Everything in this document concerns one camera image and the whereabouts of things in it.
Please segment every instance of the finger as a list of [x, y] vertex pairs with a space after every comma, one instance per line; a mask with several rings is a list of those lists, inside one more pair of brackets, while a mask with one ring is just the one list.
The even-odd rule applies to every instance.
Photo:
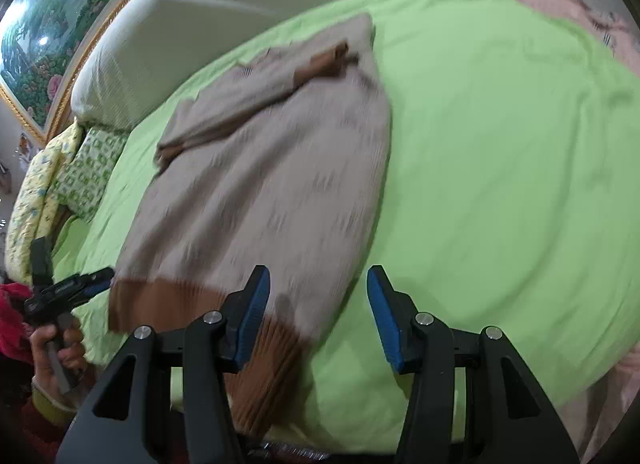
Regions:
[[79, 328], [65, 330], [62, 337], [67, 343], [80, 343], [84, 339], [84, 334]]
[[37, 369], [49, 367], [49, 359], [45, 345], [51, 341], [56, 335], [57, 329], [55, 325], [44, 325], [38, 327], [31, 334], [29, 341], [31, 343], [31, 353], [33, 355], [33, 364]]
[[65, 368], [68, 368], [69, 370], [86, 370], [86, 368], [89, 365], [89, 363], [85, 358], [76, 358], [76, 359], [66, 360], [62, 364]]
[[71, 359], [81, 358], [84, 356], [84, 346], [81, 343], [74, 343], [66, 349], [58, 351], [58, 357], [60, 361], [64, 362]]

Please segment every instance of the green bed sheet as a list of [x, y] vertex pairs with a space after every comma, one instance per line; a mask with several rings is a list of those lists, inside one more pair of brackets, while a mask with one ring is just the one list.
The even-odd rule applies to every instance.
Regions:
[[[293, 18], [193, 75], [133, 131], [95, 219], [70, 222], [54, 260], [57, 278], [116, 263], [180, 99], [363, 10], [393, 110], [380, 217], [362, 275], [270, 435], [389, 452], [410, 378], [384, 359], [366, 297], [372, 264], [453, 328], [500, 326], [556, 405], [640, 338], [640, 82], [570, 22], [515, 0], [338, 0]], [[106, 331], [107, 301], [76, 311], [102, 364], [122, 342]]]

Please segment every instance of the yellow cuff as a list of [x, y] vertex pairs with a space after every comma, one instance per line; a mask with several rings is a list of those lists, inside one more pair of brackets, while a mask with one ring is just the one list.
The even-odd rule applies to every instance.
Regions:
[[60, 404], [41, 389], [35, 381], [31, 381], [31, 400], [42, 417], [54, 426], [66, 428], [76, 416], [76, 410]]

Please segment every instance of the white fabric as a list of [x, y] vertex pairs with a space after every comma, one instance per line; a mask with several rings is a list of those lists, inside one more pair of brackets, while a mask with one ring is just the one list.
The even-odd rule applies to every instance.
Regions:
[[131, 0], [78, 75], [81, 123], [131, 130], [190, 75], [242, 42], [331, 0]]

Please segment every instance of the metal bolt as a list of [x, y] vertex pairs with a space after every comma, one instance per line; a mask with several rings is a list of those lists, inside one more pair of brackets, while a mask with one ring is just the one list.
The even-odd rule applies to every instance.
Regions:
[[433, 323], [433, 316], [428, 312], [419, 312], [415, 315], [415, 322], [418, 325], [431, 325]]
[[498, 327], [487, 327], [484, 332], [489, 339], [500, 339], [502, 337], [502, 331]]
[[151, 327], [149, 325], [142, 325], [133, 331], [133, 335], [137, 339], [148, 338], [151, 334]]
[[218, 323], [222, 320], [222, 313], [217, 310], [210, 310], [202, 317], [202, 319], [204, 320], [204, 323], [213, 325], [214, 323]]

